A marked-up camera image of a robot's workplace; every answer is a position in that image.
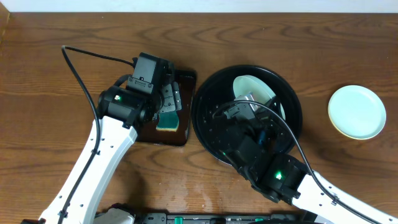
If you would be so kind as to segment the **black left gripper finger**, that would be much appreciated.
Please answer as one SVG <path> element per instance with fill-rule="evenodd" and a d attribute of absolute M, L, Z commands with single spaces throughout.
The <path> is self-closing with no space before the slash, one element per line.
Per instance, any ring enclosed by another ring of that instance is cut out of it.
<path fill-rule="evenodd" d="M 162 106 L 160 108 L 160 113 L 168 113 L 176 110 L 174 91 L 171 84 L 164 86 L 161 90 L 162 94 Z"/>
<path fill-rule="evenodd" d="M 182 109 L 182 100 L 180 96 L 180 89 L 177 82 L 172 83 L 172 89 L 174 91 L 174 100 L 175 100 L 175 110 L 179 111 Z"/>

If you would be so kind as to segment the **green yellow sponge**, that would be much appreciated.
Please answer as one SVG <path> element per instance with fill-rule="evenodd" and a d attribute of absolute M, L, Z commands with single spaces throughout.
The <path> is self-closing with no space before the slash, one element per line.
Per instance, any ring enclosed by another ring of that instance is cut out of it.
<path fill-rule="evenodd" d="M 179 126 L 179 117 L 176 111 L 160 113 L 156 130 L 176 132 Z"/>

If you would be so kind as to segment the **small green plate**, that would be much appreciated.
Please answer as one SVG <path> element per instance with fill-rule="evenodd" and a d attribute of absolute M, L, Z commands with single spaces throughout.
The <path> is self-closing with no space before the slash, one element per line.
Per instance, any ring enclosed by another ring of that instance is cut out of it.
<path fill-rule="evenodd" d="M 255 101 L 266 104 L 273 99 L 276 94 L 259 78 L 252 75 L 238 76 L 233 81 L 233 92 L 235 98 L 246 93 L 253 92 Z"/>

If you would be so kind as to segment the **large green plate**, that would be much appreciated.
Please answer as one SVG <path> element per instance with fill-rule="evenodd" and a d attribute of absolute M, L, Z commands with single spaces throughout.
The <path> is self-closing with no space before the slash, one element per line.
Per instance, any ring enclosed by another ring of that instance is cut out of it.
<path fill-rule="evenodd" d="M 384 128 L 386 109 L 373 91 L 359 85 L 347 85 L 332 94 L 328 106 L 334 123 L 356 138 L 373 138 Z"/>

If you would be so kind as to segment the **yellow plate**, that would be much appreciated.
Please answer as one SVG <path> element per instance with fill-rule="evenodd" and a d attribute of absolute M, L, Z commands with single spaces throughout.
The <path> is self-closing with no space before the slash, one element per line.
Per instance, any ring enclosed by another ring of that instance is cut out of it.
<path fill-rule="evenodd" d="M 348 137 L 348 138 L 350 138 L 350 139 L 355 139 L 355 140 L 360 140 L 360 141 L 364 141 L 364 140 L 368 140 L 368 139 L 369 139 L 369 138 L 356 138 L 356 137 L 354 137 L 354 136 L 350 136 L 350 135 L 344 133 L 344 132 L 343 132 L 341 129 L 339 129 L 339 128 L 337 127 L 337 125 L 334 123 L 334 121 L 333 121 L 333 119 L 332 119 L 332 117 L 331 117 L 331 112 L 330 112 L 329 106 L 328 106 L 327 111 L 328 111 L 328 117 L 329 117 L 329 119 L 330 119 L 331 124 L 333 125 L 333 127 L 334 127 L 340 134 L 342 134 L 342 135 L 344 135 L 344 136 L 346 136 L 346 137 Z"/>

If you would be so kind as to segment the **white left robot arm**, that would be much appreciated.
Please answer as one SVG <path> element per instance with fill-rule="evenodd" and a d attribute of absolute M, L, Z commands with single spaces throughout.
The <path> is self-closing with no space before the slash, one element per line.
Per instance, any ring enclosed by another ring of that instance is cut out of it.
<path fill-rule="evenodd" d="M 100 94 L 93 126 L 76 164 L 52 203 L 36 223 L 133 222 L 125 211 L 96 217 L 99 202 L 114 171 L 136 142 L 181 146 L 186 112 L 177 82 L 160 86 L 151 94 L 134 87 L 113 85 Z"/>

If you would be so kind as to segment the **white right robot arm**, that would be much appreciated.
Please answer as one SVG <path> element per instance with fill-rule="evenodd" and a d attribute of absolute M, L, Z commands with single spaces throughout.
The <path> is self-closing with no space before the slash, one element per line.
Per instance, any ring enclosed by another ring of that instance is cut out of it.
<path fill-rule="evenodd" d="M 220 131 L 220 151 L 255 191 L 275 203 L 284 201 L 332 223 L 397 223 L 396 217 L 334 186 L 307 159 L 275 152 L 279 139 L 297 141 L 286 123 L 228 123 Z"/>

